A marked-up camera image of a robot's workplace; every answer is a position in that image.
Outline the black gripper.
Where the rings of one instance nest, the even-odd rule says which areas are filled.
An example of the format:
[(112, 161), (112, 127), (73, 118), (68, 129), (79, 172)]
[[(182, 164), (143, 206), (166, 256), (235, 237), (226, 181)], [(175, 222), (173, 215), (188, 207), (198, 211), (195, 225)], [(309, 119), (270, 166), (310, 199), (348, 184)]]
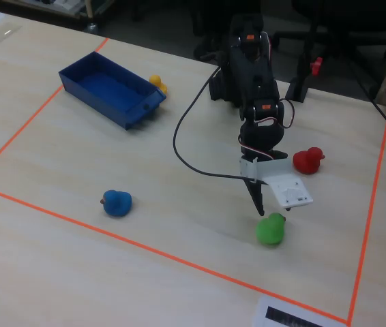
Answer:
[[(283, 139), (284, 129), (277, 123), (269, 126), (259, 126), (251, 121), (245, 121), (240, 128), (239, 141), (243, 158), (253, 161), (270, 161), (286, 159), (288, 154), (273, 148)], [(265, 214), (263, 208), (262, 181), (245, 178), (244, 183), (260, 216)]]

